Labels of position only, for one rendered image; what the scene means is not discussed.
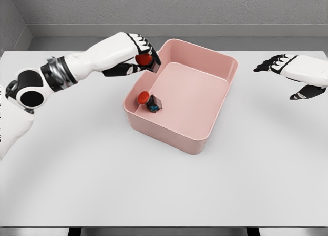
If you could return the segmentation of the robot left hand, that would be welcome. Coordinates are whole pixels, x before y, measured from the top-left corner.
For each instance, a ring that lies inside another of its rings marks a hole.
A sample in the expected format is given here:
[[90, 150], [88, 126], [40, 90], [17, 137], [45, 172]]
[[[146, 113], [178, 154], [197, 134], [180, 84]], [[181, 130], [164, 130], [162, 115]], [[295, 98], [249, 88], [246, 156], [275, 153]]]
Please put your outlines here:
[[87, 51], [90, 67], [107, 77], [126, 76], [144, 71], [135, 56], [150, 54], [161, 62], [149, 41], [139, 34], [119, 32], [93, 45]]

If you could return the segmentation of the red button industrial switch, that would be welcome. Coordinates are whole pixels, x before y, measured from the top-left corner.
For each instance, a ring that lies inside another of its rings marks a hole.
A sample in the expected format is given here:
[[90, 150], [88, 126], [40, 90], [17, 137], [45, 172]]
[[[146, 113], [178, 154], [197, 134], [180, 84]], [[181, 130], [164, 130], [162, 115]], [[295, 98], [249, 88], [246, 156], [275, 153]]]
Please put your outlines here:
[[157, 111], [162, 110], [161, 100], [153, 94], [150, 94], [148, 91], [142, 91], [139, 93], [137, 102], [140, 105], [145, 105], [147, 109], [152, 113], [156, 113]]
[[153, 73], [157, 73], [161, 65], [157, 57], [150, 54], [137, 55], [135, 56], [135, 60], [140, 68], [149, 70]]

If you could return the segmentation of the pink rectangular basket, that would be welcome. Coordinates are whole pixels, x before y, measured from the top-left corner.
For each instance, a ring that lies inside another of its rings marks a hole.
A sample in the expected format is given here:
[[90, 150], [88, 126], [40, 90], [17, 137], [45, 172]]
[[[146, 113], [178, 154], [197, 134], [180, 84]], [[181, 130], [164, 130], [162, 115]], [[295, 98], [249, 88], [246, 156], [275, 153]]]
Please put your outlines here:
[[[233, 57], [183, 40], [158, 51], [157, 73], [145, 71], [124, 99], [130, 126], [189, 154], [202, 151], [238, 68]], [[142, 91], [158, 97], [162, 110], [137, 102]]]

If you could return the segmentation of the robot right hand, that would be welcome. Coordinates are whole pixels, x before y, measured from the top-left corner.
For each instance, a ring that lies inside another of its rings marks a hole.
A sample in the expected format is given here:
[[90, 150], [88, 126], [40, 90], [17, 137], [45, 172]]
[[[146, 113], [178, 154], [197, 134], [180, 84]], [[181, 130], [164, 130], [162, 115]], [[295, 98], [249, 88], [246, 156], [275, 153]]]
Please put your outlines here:
[[323, 94], [328, 89], [328, 61], [306, 55], [280, 54], [263, 61], [254, 72], [273, 72], [305, 83], [290, 100], [304, 100]]

